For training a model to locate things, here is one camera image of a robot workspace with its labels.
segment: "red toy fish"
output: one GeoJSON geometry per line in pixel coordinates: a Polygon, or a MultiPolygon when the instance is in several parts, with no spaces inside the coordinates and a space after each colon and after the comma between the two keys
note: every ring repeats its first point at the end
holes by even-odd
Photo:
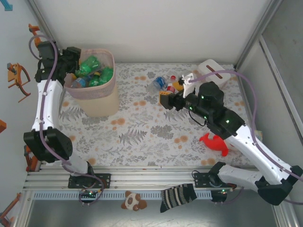
{"type": "Polygon", "coordinates": [[[210,148],[211,150],[222,151],[222,156],[225,157],[228,155],[228,148],[221,137],[215,135],[214,138],[211,140],[208,138],[209,133],[202,136],[199,141],[203,141],[204,144],[210,148]]]}

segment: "patterned fabric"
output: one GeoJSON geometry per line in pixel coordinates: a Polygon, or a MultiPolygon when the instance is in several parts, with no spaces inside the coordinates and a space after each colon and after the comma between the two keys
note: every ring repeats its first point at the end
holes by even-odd
{"type": "Polygon", "coordinates": [[[161,191],[162,204],[160,212],[192,202],[197,198],[192,183],[181,184],[161,191]]]}
{"type": "MultiPolygon", "coordinates": [[[[232,65],[223,67],[232,69],[232,65]]],[[[200,166],[217,161],[250,165],[240,152],[230,151],[222,157],[221,152],[207,148],[199,142],[209,132],[207,127],[197,125],[185,109],[164,109],[159,95],[150,96],[145,91],[158,76],[178,78],[182,72],[195,69],[194,64],[117,64],[119,111],[109,117],[90,118],[67,93],[60,112],[60,130],[72,140],[73,151],[92,165],[200,166]]],[[[236,77],[223,92],[225,106],[247,122],[236,77]]]]}

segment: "stuffed bear toy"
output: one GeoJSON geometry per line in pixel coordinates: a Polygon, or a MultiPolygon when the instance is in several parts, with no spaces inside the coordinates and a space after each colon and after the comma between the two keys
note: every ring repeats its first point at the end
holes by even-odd
{"type": "Polygon", "coordinates": [[[139,209],[147,207],[147,202],[145,200],[141,200],[140,194],[126,191],[125,196],[126,200],[121,205],[122,209],[138,211],[139,209]]]}

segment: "black and white striped sock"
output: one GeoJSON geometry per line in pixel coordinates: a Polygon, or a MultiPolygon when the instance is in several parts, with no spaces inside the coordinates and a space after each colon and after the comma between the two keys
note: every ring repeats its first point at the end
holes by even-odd
{"type": "Polygon", "coordinates": [[[163,190],[160,212],[163,213],[171,208],[189,203],[197,198],[193,184],[184,183],[163,190]]]}

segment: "white wall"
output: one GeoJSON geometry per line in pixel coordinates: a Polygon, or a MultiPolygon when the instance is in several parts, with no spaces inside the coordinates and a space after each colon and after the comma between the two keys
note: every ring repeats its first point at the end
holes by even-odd
{"type": "Polygon", "coordinates": [[[7,129],[0,133],[0,212],[20,192],[26,177],[26,161],[23,156],[23,133],[31,131],[35,119],[37,88],[34,79],[37,70],[35,60],[28,50],[31,34],[28,24],[35,20],[24,1],[9,0],[13,11],[4,11],[0,6],[0,119],[7,123],[7,129]],[[24,85],[31,95],[22,102],[21,91],[16,87],[8,89],[7,63],[19,63],[25,67],[31,82],[24,85]]]}
{"type": "Polygon", "coordinates": [[[36,0],[63,47],[117,62],[236,63],[270,0],[36,0]]]}
{"type": "MultiPolygon", "coordinates": [[[[263,131],[264,144],[291,166],[303,168],[303,146],[259,43],[253,46],[240,72],[257,89],[256,127],[263,131]]],[[[245,82],[243,85],[252,108],[252,93],[245,82]]],[[[294,201],[303,201],[302,182],[294,185],[290,196],[294,201]]],[[[303,206],[294,206],[294,209],[303,226],[303,206]]]]}

